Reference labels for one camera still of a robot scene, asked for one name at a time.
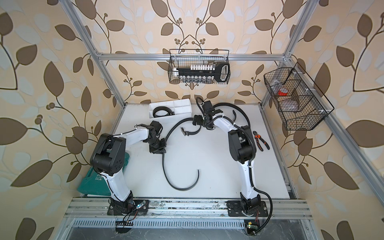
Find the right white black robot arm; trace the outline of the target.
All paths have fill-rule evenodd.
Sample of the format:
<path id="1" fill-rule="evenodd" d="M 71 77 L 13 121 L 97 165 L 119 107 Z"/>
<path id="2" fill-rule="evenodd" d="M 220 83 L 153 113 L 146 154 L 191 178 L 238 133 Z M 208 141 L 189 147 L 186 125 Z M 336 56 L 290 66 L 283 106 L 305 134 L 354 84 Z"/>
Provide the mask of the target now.
<path id="1" fill-rule="evenodd" d="M 238 163 L 241 172 L 241 208 L 245 215 L 252 215 L 261 205 L 261 197 L 256 190 L 252 178 L 252 160 L 256 156 L 257 148 L 252 137 L 251 122 L 246 113 L 238 106 L 230 103 L 212 105 L 210 101 L 196 98 L 201 115 L 195 115 L 193 124 L 200 125 L 207 130 L 219 128 L 228 134 L 230 155 Z M 234 120 L 225 116 L 218 107 L 230 107 L 243 115 L 247 125 L 239 126 Z"/>

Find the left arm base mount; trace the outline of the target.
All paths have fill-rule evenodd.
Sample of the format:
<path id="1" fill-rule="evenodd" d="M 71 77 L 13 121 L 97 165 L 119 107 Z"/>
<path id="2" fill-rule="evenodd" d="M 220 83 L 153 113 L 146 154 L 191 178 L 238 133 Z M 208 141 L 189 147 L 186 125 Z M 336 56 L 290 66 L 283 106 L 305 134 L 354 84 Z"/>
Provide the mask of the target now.
<path id="1" fill-rule="evenodd" d="M 128 202 L 119 202 L 112 198 L 109 199 L 110 206 L 107 211 L 108 216 L 127 216 L 130 214 L 148 212 L 149 200 L 130 200 Z"/>

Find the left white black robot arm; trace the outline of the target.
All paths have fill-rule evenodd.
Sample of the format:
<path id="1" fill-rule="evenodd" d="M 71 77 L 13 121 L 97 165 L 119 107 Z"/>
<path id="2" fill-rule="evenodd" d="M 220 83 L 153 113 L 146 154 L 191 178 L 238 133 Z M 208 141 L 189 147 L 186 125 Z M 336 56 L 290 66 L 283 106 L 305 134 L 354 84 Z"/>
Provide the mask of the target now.
<path id="1" fill-rule="evenodd" d="M 160 138 L 163 126 L 153 121 L 139 124 L 131 131 L 120 134 L 102 134 L 91 156 L 91 166 L 103 176 L 115 201 L 126 202 L 132 197 L 123 174 L 126 147 L 138 142 L 149 144 L 149 152 L 162 154 L 166 143 Z"/>

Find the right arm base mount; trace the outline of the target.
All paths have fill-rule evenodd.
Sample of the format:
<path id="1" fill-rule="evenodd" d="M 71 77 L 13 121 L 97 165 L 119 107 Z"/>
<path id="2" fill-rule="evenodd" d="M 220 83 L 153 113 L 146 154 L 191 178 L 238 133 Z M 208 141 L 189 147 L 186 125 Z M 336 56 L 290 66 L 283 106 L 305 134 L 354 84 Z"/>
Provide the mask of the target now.
<path id="1" fill-rule="evenodd" d="M 241 206 L 241 201 L 227 201 L 226 206 L 228 208 L 229 217 L 267 217 L 269 215 L 267 205 L 265 201 L 261 201 L 261 205 L 251 210 L 250 213 L 245 213 Z"/>

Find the white divided storage tray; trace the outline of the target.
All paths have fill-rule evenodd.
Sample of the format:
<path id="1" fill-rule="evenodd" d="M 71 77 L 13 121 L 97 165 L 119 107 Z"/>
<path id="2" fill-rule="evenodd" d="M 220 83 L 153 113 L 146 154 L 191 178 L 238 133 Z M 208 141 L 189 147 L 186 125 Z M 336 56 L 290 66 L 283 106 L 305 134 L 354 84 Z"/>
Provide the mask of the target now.
<path id="1" fill-rule="evenodd" d="M 189 118 L 192 116 L 192 105 L 190 99 L 173 100 L 149 104 L 149 118 L 154 118 L 154 111 L 157 107 L 167 107 L 177 117 Z"/>

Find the black belt front loop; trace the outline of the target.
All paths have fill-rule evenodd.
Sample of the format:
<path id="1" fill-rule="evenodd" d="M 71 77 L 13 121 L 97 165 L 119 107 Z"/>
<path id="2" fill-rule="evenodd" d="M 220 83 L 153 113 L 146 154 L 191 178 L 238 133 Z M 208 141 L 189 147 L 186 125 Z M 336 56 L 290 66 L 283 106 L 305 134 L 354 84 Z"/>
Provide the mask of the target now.
<path id="1" fill-rule="evenodd" d="M 171 108 L 168 108 L 165 106 L 159 106 L 154 108 L 153 110 L 154 118 L 168 117 L 168 116 L 173 116 L 174 114 L 175 113 Z"/>

